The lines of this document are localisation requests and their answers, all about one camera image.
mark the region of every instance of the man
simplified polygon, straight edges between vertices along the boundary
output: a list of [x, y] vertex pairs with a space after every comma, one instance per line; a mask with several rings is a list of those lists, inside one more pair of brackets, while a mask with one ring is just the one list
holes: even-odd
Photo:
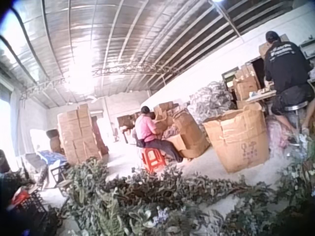
[[292, 42], [281, 42], [276, 32], [267, 32], [266, 40], [271, 46], [265, 56], [266, 81], [272, 80], [277, 91], [271, 111], [278, 121], [298, 135], [299, 130], [284, 116], [284, 108], [308, 101], [306, 117], [301, 126], [302, 133], [308, 134], [315, 110], [314, 89], [307, 82], [312, 67], [298, 46]]
[[177, 162], [182, 162], [183, 158], [175, 149], [174, 145], [167, 140], [157, 139], [159, 130], [150, 117], [150, 109], [147, 106], [141, 108], [141, 115], [135, 123], [135, 130], [138, 139], [144, 139], [146, 148], [155, 148], [165, 151]]

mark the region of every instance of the pink shirt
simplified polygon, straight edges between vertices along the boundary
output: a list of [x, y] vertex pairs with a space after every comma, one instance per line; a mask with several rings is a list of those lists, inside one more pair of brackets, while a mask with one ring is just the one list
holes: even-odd
[[144, 139], [145, 142], [156, 139], [157, 136], [153, 131], [157, 128], [150, 117], [141, 115], [135, 123], [136, 133], [138, 139]]

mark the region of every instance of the concrete floor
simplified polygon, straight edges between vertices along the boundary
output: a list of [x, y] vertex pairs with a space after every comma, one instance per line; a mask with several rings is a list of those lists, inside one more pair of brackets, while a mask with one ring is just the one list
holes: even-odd
[[[132, 167], [142, 166], [142, 161], [136, 146], [114, 143], [109, 148], [108, 179], [113, 179], [117, 175], [120, 177], [131, 175]], [[184, 161], [182, 163], [178, 163], [177, 166], [183, 168], [184, 176], [200, 172], [203, 175], [207, 175], [209, 178], [239, 180], [240, 176], [244, 175], [248, 184], [256, 184], [263, 181], [267, 184], [275, 186], [275, 182], [280, 177], [278, 171], [288, 164], [289, 160], [284, 155], [279, 155], [269, 159], [264, 164], [250, 169], [244, 169], [237, 173], [228, 174], [220, 163], [215, 151], [210, 147], [200, 157], [193, 159], [190, 162], [184, 159]], [[42, 193], [42, 197], [45, 203], [56, 207], [60, 207], [64, 201], [64, 198], [61, 196], [58, 189], [46, 190]], [[237, 201], [238, 200], [236, 198], [228, 197], [210, 208], [207, 208], [207, 210], [215, 208], [219, 210], [223, 216], [225, 216], [234, 208]], [[77, 229], [75, 222], [65, 220], [63, 226], [59, 230], [59, 235], [68, 235], [68, 230], [70, 229]]]

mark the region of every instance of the warehouse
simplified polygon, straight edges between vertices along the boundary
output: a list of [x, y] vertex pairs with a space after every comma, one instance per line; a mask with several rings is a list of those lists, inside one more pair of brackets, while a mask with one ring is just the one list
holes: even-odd
[[[313, 1], [9, 2], [0, 26], [0, 229], [314, 234]], [[311, 88], [300, 102], [291, 92], [279, 114], [268, 64], [277, 53], [299, 57], [281, 75], [293, 77], [302, 61], [298, 79], [305, 72]]]

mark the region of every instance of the black pants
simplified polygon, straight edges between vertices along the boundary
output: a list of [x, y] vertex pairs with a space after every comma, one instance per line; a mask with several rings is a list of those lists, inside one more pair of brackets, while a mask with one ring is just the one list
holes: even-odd
[[175, 149], [174, 145], [167, 140], [153, 139], [146, 142], [146, 148], [155, 148], [165, 151], [166, 154], [172, 156], [177, 162], [182, 162], [183, 158]]
[[293, 86], [274, 97], [271, 111], [276, 116], [281, 116], [285, 114], [285, 107], [298, 105], [305, 101], [311, 102], [313, 99], [314, 90], [309, 84]]

